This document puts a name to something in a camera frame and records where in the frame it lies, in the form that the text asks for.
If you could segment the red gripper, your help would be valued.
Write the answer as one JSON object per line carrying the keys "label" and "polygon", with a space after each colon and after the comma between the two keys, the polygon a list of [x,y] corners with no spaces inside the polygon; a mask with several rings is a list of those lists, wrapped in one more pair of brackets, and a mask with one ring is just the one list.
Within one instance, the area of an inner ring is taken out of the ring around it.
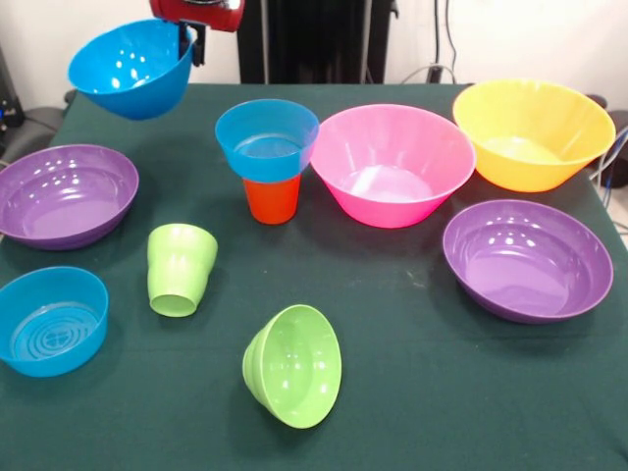
{"label": "red gripper", "polygon": [[179,54],[185,55],[189,47],[187,25],[195,30],[192,45],[192,63],[204,65],[204,26],[219,31],[237,31],[241,22],[245,1],[201,0],[150,0],[152,14],[161,20],[179,23]]}

